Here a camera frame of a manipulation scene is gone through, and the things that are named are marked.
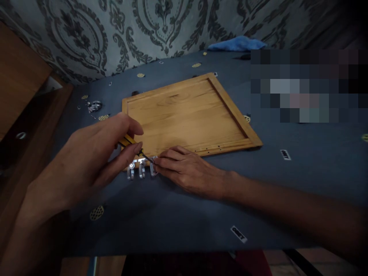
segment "damask wallpaper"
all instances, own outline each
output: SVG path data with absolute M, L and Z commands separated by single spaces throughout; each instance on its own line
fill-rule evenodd
M 67 82 L 82 84 L 247 35 L 304 48 L 331 0 L 0 0 L 0 19 Z

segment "wooden tray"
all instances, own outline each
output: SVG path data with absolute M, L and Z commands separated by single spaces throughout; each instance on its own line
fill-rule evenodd
M 147 156 L 176 145 L 199 156 L 262 146 L 212 73 L 123 99 L 122 110 L 141 123 L 135 140 Z

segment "screwdriver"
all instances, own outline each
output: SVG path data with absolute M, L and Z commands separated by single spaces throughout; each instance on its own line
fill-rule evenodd
M 123 148 L 125 148 L 126 146 L 130 145 L 130 144 L 136 144 L 137 142 L 134 141 L 134 139 L 132 137 L 130 137 L 128 134 L 126 134 L 124 136 L 124 139 L 120 140 L 118 142 L 118 144 L 120 146 L 122 146 Z M 143 156 L 144 158 L 146 158 L 149 162 L 151 162 L 153 164 L 153 159 L 151 158 L 148 158 L 144 153 L 143 153 L 143 149 L 141 149 L 138 153 L 137 153 L 138 156 Z

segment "hand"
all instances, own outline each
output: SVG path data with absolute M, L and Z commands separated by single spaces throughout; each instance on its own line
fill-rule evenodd
M 195 153 L 175 146 L 154 160 L 154 169 L 189 193 L 222 199 L 227 172 L 220 170 Z
M 108 162 L 117 142 L 127 133 L 134 137 L 142 135 L 143 129 L 123 113 L 74 132 L 28 186 L 20 213 L 48 219 L 108 185 L 142 148 L 142 142 L 129 145 Z

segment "floor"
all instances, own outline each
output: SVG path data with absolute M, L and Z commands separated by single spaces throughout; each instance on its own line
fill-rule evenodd
M 324 276 L 360 275 L 357 267 L 323 248 L 304 248 L 297 249 L 297 251 L 312 263 Z M 282 250 L 265 250 L 263 252 L 273 276 L 305 275 Z M 60 276 L 121 275 L 125 256 L 97 257 L 96 259 L 96 265 L 91 265 L 93 262 L 90 262 L 90 258 L 88 257 L 65 258 L 62 262 Z
M 324 276 L 360 275 L 357 267 L 323 248 L 297 249 Z M 303 276 L 305 273 L 282 250 L 265 250 L 273 276 Z

